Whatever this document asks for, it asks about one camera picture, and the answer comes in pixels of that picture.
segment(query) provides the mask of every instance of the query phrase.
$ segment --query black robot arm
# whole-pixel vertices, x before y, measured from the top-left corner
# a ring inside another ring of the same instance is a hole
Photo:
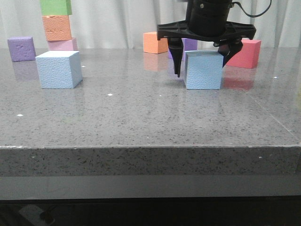
[[[212,41],[224,56],[223,66],[242,49],[242,39],[253,39],[256,28],[252,24],[227,22],[232,0],[186,0],[186,19],[158,25],[158,40],[168,39],[174,59],[174,73],[180,76],[183,43],[181,38]]]

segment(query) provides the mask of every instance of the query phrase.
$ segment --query pink foam block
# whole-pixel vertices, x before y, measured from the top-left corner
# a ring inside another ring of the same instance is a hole
[[[244,46],[226,65],[242,68],[255,68],[258,64],[261,40],[242,40]]]
[[[48,48],[50,51],[77,51],[76,38],[65,41],[48,41]]]

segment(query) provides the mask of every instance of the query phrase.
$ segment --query red foam block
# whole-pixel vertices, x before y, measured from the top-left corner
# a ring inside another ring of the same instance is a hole
[[[255,68],[258,64],[261,40],[242,40],[244,46],[226,65],[242,68]]]

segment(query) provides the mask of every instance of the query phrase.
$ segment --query purple foam block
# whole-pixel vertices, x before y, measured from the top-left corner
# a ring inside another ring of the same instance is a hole
[[[197,50],[198,49],[198,40],[183,38],[182,42],[183,42],[183,46],[184,46],[182,61],[185,61],[185,58],[186,58],[185,51]],[[169,59],[173,58],[169,50],[168,50],[168,58]]]
[[[35,60],[32,37],[11,37],[8,39],[8,48],[13,62]]]

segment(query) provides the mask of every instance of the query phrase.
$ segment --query light blue foam block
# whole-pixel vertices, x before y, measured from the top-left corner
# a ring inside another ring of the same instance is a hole
[[[78,51],[48,51],[36,62],[43,89],[72,89],[83,80]]]
[[[186,51],[186,89],[220,89],[223,56],[216,51]]]

